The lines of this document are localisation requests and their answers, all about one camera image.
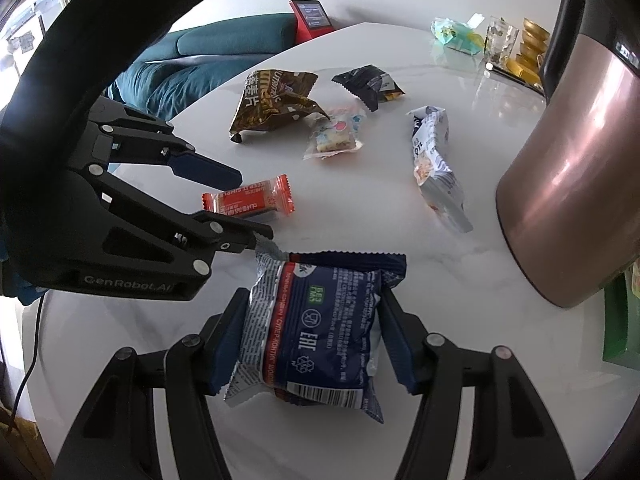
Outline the orange candy wrapper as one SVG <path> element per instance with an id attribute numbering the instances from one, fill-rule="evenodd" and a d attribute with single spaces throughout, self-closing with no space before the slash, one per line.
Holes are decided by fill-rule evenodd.
<path id="1" fill-rule="evenodd" d="M 235 218 L 253 218 L 262 214 L 284 214 L 295 211 L 286 174 L 240 186 L 231 191 L 202 194 L 203 209 Z"/>

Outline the brown oat snack bag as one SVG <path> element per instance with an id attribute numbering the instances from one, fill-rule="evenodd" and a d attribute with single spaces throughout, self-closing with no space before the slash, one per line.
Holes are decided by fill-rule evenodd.
<path id="1" fill-rule="evenodd" d="M 245 79 L 229 136 L 242 143 L 244 131 L 268 132 L 313 114 L 329 115 L 309 97 L 318 75 L 288 70 L 254 70 Z"/>

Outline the dark blue snack packet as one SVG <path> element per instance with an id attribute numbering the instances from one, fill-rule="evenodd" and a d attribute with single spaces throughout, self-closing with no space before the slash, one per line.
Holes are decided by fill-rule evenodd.
<path id="1" fill-rule="evenodd" d="M 373 378 L 382 290 L 401 283 L 403 254 L 256 252 L 238 358 L 224 400 L 269 392 L 294 405 L 327 405 L 384 420 Z"/>

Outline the pink clear candy packet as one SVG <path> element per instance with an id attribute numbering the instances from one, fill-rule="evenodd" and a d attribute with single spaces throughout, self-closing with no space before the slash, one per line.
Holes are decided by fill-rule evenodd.
<path id="1" fill-rule="evenodd" d="M 331 108 L 328 114 L 309 122 L 310 137 L 303 160 L 355 153 L 362 148 L 360 130 L 367 119 L 366 111 L 351 105 Z"/>

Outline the black snack packet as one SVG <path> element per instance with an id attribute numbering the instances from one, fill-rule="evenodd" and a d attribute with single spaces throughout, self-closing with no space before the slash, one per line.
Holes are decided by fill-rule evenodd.
<path id="1" fill-rule="evenodd" d="M 360 99 L 370 112 L 376 112 L 381 103 L 398 100 L 405 94 L 389 73 L 371 64 L 337 74 L 332 81 Z"/>

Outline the white blue long snack packet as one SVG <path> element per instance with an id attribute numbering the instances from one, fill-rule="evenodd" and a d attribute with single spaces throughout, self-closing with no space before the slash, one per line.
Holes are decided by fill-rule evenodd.
<path id="1" fill-rule="evenodd" d="M 427 206 L 451 229 L 469 233 L 473 226 L 464 211 L 462 186 L 448 157 L 449 122 L 444 108 L 425 105 L 410 110 L 413 175 Z"/>

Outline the teal sofa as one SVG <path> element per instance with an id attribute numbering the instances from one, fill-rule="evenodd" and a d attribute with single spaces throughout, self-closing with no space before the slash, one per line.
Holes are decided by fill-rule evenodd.
<path id="1" fill-rule="evenodd" d="M 168 122 L 207 93 L 294 47 L 296 18 L 230 18 L 163 36 L 105 90 L 110 99 Z"/>

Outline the green snack tray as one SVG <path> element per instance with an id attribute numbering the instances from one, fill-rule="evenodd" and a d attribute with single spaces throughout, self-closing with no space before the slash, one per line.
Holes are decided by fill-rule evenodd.
<path id="1" fill-rule="evenodd" d="M 639 369 L 639 260 L 604 290 L 603 359 Z"/>

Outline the red smart display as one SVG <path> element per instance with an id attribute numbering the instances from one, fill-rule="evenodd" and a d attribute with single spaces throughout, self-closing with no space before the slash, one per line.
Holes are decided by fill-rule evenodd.
<path id="1" fill-rule="evenodd" d="M 290 7 L 296 17 L 296 44 L 334 32 L 335 27 L 319 0 L 291 0 Z"/>

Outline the rose gold electric kettle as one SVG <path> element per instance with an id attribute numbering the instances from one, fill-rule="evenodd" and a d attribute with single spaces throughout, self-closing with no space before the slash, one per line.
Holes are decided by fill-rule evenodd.
<path id="1" fill-rule="evenodd" d="M 561 0 L 540 76 L 497 214 L 530 284 L 570 308 L 639 255 L 639 49 L 605 0 Z"/>

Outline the green tissue pack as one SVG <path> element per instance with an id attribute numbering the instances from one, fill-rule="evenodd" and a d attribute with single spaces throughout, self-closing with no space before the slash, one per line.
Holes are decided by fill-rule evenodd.
<path id="1" fill-rule="evenodd" d="M 468 24 L 451 18 L 434 18 L 431 32 L 444 47 L 468 55 L 484 51 L 485 39 Z"/>

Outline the gold stacked tins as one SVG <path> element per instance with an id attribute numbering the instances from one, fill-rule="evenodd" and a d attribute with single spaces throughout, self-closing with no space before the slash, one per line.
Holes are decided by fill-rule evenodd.
<path id="1" fill-rule="evenodd" d="M 529 18 L 524 18 L 521 42 L 514 58 L 506 60 L 506 71 L 526 84 L 542 90 L 540 68 L 548 49 L 550 32 Z"/>

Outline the clear glass jar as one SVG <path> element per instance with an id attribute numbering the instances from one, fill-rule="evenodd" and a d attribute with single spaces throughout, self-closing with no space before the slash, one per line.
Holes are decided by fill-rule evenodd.
<path id="1" fill-rule="evenodd" d="M 519 33 L 520 29 L 508 23 L 504 18 L 492 16 L 489 19 L 485 36 L 485 60 L 500 68 L 506 68 L 506 62 L 512 54 Z"/>

